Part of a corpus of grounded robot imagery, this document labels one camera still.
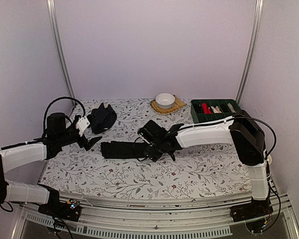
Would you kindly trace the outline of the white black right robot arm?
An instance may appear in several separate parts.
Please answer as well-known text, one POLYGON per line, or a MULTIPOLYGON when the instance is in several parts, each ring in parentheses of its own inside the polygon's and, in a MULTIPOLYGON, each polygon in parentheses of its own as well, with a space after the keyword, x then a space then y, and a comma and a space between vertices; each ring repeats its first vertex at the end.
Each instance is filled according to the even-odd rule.
POLYGON ((246 166, 252 186, 251 202, 232 206, 233 221, 243 221, 273 213, 270 203, 270 150, 266 149, 265 133, 259 119, 240 110, 234 116, 194 124, 175 124, 169 130, 149 120, 138 129, 138 136, 147 143, 144 156, 156 162, 163 154, 175 158, 183 148, 208 144, 233 144, 240 162, 246 166))

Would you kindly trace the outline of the black striped underwear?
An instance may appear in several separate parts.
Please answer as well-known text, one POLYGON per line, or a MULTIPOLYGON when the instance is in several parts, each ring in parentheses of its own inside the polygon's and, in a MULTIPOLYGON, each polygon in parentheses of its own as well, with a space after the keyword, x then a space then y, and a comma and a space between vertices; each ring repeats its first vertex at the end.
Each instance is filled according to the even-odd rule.
POLYGON ((105 159, 140 159, 147 146, 145 142, 101 142, 101 154, 105 159))

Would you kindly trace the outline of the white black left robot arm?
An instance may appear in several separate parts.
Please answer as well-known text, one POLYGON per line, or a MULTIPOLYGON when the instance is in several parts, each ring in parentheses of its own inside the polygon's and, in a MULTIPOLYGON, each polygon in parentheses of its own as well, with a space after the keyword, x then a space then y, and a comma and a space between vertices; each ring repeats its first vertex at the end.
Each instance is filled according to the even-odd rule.
POLYGON ((90 126, 87 117, 76 116, 66 126, 67 115, 53 113, 47 118, 43 138, 0 148, 0 204, 37 203, 44 205, 53 216, 64 212, 64 205, 57 198, 57 191, 40 186, 5 179, 9 171, 34 162, 50 160, 62 151, 62 148, 73 143, 86 151, 90 150, 101 137, 88 140, 84 131, 90 126))

